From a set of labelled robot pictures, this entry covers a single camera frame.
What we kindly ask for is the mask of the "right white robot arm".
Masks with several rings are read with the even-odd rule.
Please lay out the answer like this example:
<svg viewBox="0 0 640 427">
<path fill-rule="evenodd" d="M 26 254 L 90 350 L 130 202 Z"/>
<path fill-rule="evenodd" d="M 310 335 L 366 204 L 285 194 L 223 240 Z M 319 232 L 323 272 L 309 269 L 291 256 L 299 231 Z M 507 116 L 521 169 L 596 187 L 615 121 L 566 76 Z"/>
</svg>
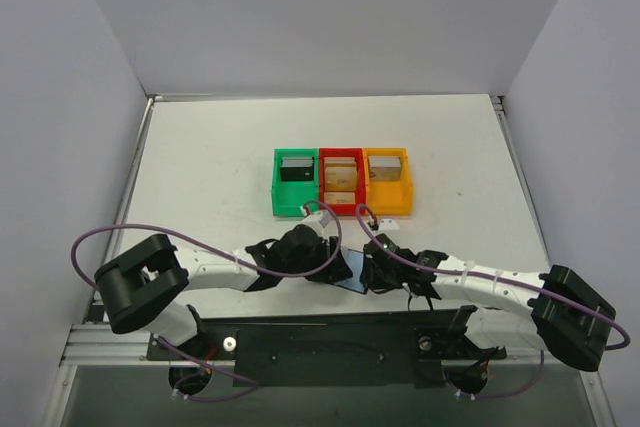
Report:
<svg viewBox="0 0 640 427">
<path fill-rule="evenodd" d="M 435 300 L 464 301 L 473 309 L 466 338 L 479 349 L 546 350 L 574 369 L 596 371 L 615 309 L 572 269 L 513 272 L 449 254 L 402 249 L 379 234 L 364 247 L 370 289 Z"/>
</svg>

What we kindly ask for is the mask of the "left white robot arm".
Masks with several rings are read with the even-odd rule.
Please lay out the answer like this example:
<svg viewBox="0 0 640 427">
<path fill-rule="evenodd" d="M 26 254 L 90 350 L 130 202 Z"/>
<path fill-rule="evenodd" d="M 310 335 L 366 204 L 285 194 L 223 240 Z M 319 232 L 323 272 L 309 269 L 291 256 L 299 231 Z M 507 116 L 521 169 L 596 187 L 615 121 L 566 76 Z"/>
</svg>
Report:
<svg viewBox="0 0 640 427">
<path fill-rule="evenodd" d="M 196 309 L 176 301 L 185 290 L 253 293 L 300 274 L 335 285 L 354 277 L 337 236 L 298 225 L 228 257 L 179 248 L 154 234 L 100 267 L 94 280 L 115 334 L 148 330 L 178 347 L 202 334 Z"/>
</svg>

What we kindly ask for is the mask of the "blue credit card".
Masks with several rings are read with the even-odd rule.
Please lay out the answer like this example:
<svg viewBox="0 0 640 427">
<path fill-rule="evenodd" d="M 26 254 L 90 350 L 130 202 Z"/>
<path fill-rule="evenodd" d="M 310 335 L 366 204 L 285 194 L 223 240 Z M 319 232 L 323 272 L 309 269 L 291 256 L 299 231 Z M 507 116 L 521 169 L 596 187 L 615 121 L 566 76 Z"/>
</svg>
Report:
<svg viewBox="0 0 640 427">
<path fill-rule="evenodd" d="M 347 250 L 345 262 L 352 273 L 352 276 L 346 280 L 347 287 L 354 292 L 364 293 L 366 291 L 362 281 L 364 255 L 358 251 Z"/>
</svg>

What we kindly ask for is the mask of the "black leather card holder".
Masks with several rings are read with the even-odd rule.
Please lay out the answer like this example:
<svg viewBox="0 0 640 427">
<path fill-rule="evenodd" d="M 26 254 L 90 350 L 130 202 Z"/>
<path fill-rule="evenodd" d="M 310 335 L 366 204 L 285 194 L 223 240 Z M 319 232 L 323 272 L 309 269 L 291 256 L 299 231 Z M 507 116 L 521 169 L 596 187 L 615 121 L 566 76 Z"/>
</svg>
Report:
<svg viewBox="0 0 640 427">
<path fill-rule="evenodd" d="M 342 247 L 341 256 L 342 260 L 351 272 L 351 276 L 344 280 L 334 281 L 333 285 L 357 294 L 366 295 L 368 287 L 364 276 L 364 254 L 360 251 Z"/>
</svg>

